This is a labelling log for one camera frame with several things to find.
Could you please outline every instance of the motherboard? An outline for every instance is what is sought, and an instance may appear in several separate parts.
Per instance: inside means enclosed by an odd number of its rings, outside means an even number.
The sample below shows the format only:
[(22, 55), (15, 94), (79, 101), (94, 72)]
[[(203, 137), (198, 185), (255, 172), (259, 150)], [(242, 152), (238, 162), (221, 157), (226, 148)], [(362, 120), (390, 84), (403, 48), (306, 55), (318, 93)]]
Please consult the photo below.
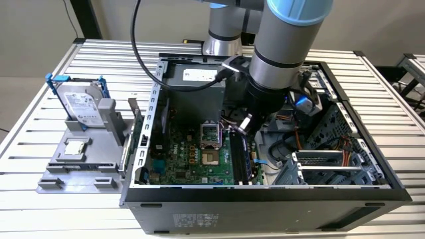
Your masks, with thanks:
[[(171, 125), (169, 150), (155, 155), (151, 162), (149, 183), (153, 185), (234, 185), (234, 164), (229, 130), (218, 124), (206, 123), (201, 128), (181, 128)], [(249, 157), (249, 183), (262, 185), (261, 167), (254, 140), (247, 139), (245, 149)]]

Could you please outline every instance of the label sticker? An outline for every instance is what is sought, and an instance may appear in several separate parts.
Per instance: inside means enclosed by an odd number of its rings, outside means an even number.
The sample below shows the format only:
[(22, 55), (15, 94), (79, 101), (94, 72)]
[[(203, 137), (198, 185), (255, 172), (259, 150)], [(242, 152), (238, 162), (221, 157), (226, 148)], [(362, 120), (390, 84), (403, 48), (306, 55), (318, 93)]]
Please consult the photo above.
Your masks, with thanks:
[(183, 81), (213, 81), (217, 70), (185, 69)]
[(177, 228), (215, 227), (218, 214), (173, 214), (173, 219)]
[(93, 97), (86, 93), (71, 92), (65, 92), (63, 96), (78, 122), (87, 127), (103, 126)]

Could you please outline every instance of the blue drive bracket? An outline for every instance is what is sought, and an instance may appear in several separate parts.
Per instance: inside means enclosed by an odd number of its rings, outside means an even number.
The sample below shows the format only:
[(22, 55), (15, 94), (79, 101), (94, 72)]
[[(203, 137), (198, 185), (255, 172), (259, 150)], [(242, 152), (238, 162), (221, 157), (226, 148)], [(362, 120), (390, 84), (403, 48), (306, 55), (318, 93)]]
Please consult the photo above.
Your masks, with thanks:
[(51, 80), (51, 76), (53, 76), (51, 73), (47, 73), (47, 74), (45, 75), (45, 83), (46, 83), (46, 85), (50, 87), (50, 89), (51, 89), (51, 91), (53, 91), (53, 94), (57, 96), (57, 99), (58, 99), (58, 101), (59, 101), (59, 104), (61, 104), (61, 106), (63, 107), (63, 110), (65, 110), (65, 112), (66, 112), (67, 120), (71, 120), (71, 117), (70, 117), (70, 114), (69, 114), (69, 112), (67, 112), (67, 110), (66, 110), (65, 104), (63, 104), (61, 98), (58, 97), (58, 93), (57, 93), (55, 87), (53, 86), (53, 81), (66, 82), (66, 81), (70, 79), (70, 77), (67, 76), (67, 78), (65, 78), (65, 76), (55, 76), (55, 77), (54, 77), (54, 80)]
[[(63, 83), (63, 82), (69, 82), (69, 81), (75, 81), (77, 82), (78, 79), (77, 78), (71, 79), (70, 76), (65, 76), (65, 75), (57, 75), (57, 76), (53, 77), (51, 73), (47, 73), (45, 75), (45, 83), (49, 86), (49, 88), (51, 89), (53, 94), (58, 98), (59, 104), (63, 107), (63, 110), (66, 112), (67, 120), (71, 120), (70, 113), (66, 110), (65, 104), (62, 102), (62, 99), (58, 96), (58, 93), (57, 93), (57, 90), (55, 90), (55, 87), (54, 87), (54, 84), (53, 84), (53, 83)], [(110, 98), (105, 78), (102, 76), (99, 76), (98, 79), (97, 79), (97, 82), (99, 83), (99, 86), (101, 86), (101, 93), (102, 93), (103, 98)], [(87, 126), (85, 126), (82, 123), (79, 123), (79, 124), (81, 124), (82, 130), (86, 130)]]
[(99, 76), (97, 81), (101, 85), (101, 93), (103, 94), (103, 97), (110, 98), (109, 90), (107, 90), (107, 86), (106, 86), (106, 80), (105, 80), (103, 76)]

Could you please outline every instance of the power supply label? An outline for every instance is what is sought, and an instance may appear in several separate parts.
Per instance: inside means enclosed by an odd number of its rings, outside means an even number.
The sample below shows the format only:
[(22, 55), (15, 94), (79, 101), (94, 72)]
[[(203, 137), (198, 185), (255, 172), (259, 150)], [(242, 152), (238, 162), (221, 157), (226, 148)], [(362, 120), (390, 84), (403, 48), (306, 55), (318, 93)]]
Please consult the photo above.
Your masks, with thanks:
[(185, 69), (183, 70), (183, 81), (213, 81), (217, 70), (205, 69)]

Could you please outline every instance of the metal slatted table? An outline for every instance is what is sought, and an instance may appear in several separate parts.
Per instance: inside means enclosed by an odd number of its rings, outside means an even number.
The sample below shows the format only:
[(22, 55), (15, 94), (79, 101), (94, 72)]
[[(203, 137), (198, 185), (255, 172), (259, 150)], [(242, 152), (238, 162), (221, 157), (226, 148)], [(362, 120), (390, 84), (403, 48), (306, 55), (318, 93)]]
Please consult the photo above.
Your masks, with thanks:
[(418, 84), (425, 86), (425, 55), (406, 53), (396, 66), (402, 67), (412, 76), (412, 80), (399, 92), (399, 95), (404, 97)]
[[(138, 43), (142, 59), (154, 69), (158, 53), (199, 54), (198, 44)], [(249, 56), (251, 47), (243, 49)], [(337, 237), (425, 238), (425, 126), (368, 60), (350, 51), (310, 50), (306, 60), (325, 61), (379, 149), (407, 188), (411, 204), (402, 206), (347, 233), (181, 235), (179, 238)], [(97, 78), (103, 75), (115, 108), (131, 117), (126, 99), (146, 109), (151, 81), (138, 66), (129, 42), (86, 40), (73, 44), (53, 74)], [(1, 238), (145, 236), (119, 194), (34, 192), (65, 124), (65, 112), (46, 85), (39, 89), (0, 145)]]

